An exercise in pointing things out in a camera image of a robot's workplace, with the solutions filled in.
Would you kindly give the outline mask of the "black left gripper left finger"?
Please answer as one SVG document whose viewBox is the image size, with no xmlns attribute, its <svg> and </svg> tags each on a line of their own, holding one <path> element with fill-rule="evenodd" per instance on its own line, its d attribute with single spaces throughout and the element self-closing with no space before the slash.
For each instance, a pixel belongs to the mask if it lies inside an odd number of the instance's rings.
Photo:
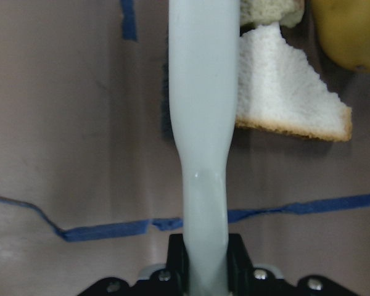
<svg viewBox="0 0 370 296">
<path fill-rule="evenodd" d="M 189 290 L 189 258 L 182 234 L 169 236 L 166 268 L 175 274 L 182 295 L 186 295 Z"/>
</svg>

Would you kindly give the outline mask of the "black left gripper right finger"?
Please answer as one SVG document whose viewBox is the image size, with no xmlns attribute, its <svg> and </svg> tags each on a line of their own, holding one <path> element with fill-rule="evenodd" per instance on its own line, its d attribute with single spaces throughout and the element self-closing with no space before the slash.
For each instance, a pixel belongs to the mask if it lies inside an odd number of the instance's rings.
<svg viewBox="0 0 370 296">
<path fill-rule="evenodd" d="M 240 234 L 229 234 L 226 257 L 229 291 L 233 295 L 249 295 L 253 265 Z"/>
</svg>

